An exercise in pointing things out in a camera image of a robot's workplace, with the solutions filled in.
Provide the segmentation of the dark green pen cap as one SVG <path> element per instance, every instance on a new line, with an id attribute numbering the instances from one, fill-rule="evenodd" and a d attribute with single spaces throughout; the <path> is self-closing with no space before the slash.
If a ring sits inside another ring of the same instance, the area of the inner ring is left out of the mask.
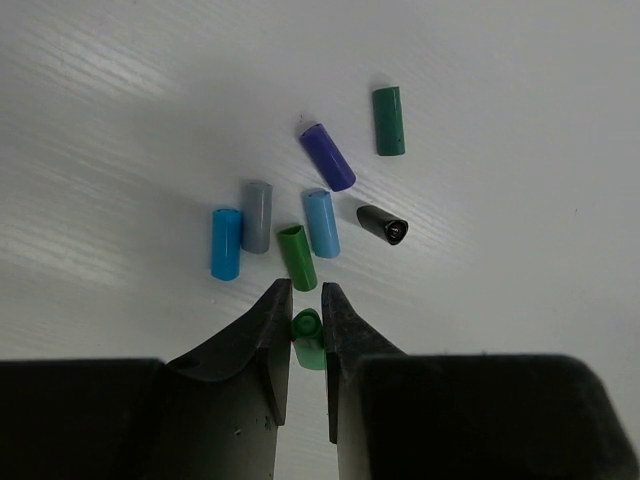
<path id="1" fill-rule="evenodd" d="M 376 151 L 379 156 L 401 156 L 406 152 L 399 86 L 372 92 Z"/>

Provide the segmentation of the purple pen cap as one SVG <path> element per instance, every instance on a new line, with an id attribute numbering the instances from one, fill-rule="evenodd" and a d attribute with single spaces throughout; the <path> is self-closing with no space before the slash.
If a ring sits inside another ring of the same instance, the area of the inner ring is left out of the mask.
<path id="1" fill-rule="evenodd" d="M 299 141 L 333 191 L 344 191 L 355 184 L 355 173 L 322 124 L 307 128 L 299 136 Z"/>

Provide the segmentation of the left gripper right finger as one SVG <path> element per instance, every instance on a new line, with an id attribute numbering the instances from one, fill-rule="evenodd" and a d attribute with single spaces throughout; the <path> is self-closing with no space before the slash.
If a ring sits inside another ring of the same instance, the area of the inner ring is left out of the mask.
<path id="1" fill-rule="evenodd" d="M 322 289 L 329 437 L 343 479 L 621 479 L 600 378 L 554 354 L 408 355 Z"/>

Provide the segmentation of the light green pen cap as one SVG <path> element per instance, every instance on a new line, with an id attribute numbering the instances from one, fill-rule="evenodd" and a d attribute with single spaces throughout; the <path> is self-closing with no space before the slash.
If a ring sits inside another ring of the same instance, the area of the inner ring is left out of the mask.
<path id="1" fill-rule="evenodd" d="M 304 309 L 292 319 L 291 339 L 302 368 L 313 371 L 326 368 L 323 325 L 316 310 Z"/>

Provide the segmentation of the grey pen cap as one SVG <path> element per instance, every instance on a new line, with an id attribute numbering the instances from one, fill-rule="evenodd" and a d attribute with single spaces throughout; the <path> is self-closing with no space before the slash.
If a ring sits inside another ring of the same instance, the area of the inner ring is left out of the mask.
<path id="1" fill-rule="evenodd" d="M 273 186 L 250 181 L 242 191 L 242 248 L 252 254 L 269 251 L 272 221 Z"/>

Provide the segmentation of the light blue pen cap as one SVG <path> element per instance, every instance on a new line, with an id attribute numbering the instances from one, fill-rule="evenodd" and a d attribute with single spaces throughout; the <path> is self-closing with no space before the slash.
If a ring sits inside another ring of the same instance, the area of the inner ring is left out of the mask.
<path id="1" fill-rule="evenodd" d="M 303 197 L 311 247 L 317 257 L 333 259 L 341 252 L 331 195 L 314 190 Z"/>

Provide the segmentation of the black pen cap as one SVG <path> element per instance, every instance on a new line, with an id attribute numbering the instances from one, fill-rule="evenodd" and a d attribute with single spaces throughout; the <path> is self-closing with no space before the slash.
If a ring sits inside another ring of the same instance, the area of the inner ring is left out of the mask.
<path id="1" fill-rule="evenodd" d="M 401 243 L 409 231 L 406 220 L 374 205 L 360 206 L 356 216 L 364 230 L 392 246 Z"/>

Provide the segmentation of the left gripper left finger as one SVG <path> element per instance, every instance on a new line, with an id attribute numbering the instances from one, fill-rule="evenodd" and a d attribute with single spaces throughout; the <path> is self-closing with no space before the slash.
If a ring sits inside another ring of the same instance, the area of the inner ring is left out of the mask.
<path id="1" fill-rule="evenodd" d="M 191 351 L 1 365 L 5 479 L 269 479 L 288 395 L 292 285 Z"/>

